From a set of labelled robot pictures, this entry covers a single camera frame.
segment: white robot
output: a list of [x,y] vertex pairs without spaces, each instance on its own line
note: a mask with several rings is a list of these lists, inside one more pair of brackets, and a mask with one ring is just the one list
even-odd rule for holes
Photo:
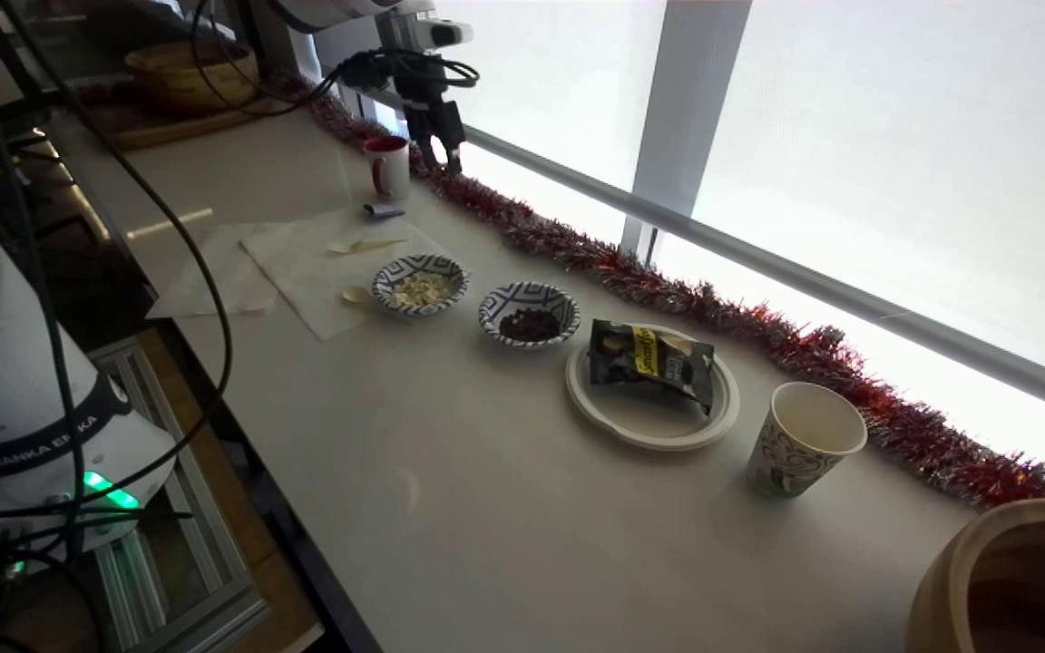
[[[102,493],[141,465],[174,446],[165,433],[132,413],[124,393],[102,376],[91,358],[61,332],[70,365],[73,418],[61,411],[53,383],[53,358],[44,326],[44,309],[13,260],[0,249],[0,510],[59,505],[74,493]],[[73,477],[70,429],[83,440],[83,477]],[[112,488],[93,507],[141,507],[165,482],[170,465]],[[66,514],[13,514],[0,518],[0,540],[25,540],[32,551],[59,540]],[[80,528],[80,551],[91,551],[132,521],[109,521]]]

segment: wooden bowl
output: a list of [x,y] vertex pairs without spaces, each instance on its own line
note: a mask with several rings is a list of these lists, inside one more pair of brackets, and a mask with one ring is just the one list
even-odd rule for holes
[[1045,653],[1045,501],[995,507],[938,551],[907,653]]
[[249,49],[199,47],[199,58],[193,58],[189,38],[129,49],[124,65],[147,89],[147,102],[174,114],[207,114],[247,104],[262,81],[256,58]]

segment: paper cup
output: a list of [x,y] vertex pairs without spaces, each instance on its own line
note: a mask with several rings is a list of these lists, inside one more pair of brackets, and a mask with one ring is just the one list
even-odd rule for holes
[[845,396],[823,383],[787,382],[774,393],[748,474],[760,488],[799,498],[836,460],[858,454],[862,442],[868,424]]
[[372,158],[372,191],[382,202],[406,202],[409,194],[409,142],[406,139],[370,139],[363,152]]

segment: white table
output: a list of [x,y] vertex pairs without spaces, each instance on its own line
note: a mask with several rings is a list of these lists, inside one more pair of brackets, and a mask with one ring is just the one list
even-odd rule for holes
[[[117,233],[158,220],[80,130],[66,127],[61,150]],[[363,158],[308,114],[132,162],[212,220],[357,215],[370,191]],[[424,188],[409,220],[471,272],[454,312],[333,342],[289,303],[232,321],[229,407],[384,649],[899,649],[910,596],[969,507],[876,454],[789,505],[748,493],[741,466],[783,376],[728,342],[714,345],[742,411],[726,442],[638,455],[595,436],[565,402],[565,352],[488,347],[476,303],[498,284],[550,279],[586,320],[651,314],[505,249]],[[132,256],[157,285],[186,264],[170,233],[137,239]],[[177,326],[212,368],[212,320]]]

